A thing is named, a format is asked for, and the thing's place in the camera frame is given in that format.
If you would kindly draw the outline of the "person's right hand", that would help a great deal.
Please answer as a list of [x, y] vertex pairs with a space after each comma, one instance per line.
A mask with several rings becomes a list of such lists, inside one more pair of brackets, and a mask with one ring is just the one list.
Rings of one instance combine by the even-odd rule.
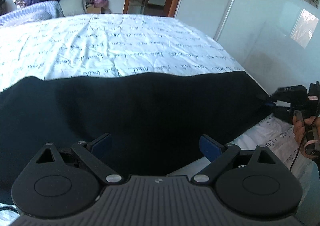
[[[305, 138], [305, 125], [302, 121], [298, 120], [297, 117], [293, 116], [293, 133], [295, 135], [295, 141], [300, 145], [300, 152], [302, 155], [306, 158], [309, 158], [311, 160], [315, 159], [316, 157], [313, 155], [309, 155], [305, 152], [304, 144], [302, 144], [302, 141], [304, 141]], [[304, 123], [306, 125], [313, 126], [317, 129], [317, 133], [319, 135], [319, 119], [318, 117], [311, 116], [310, 118], [307, 118], [304, 120]]]

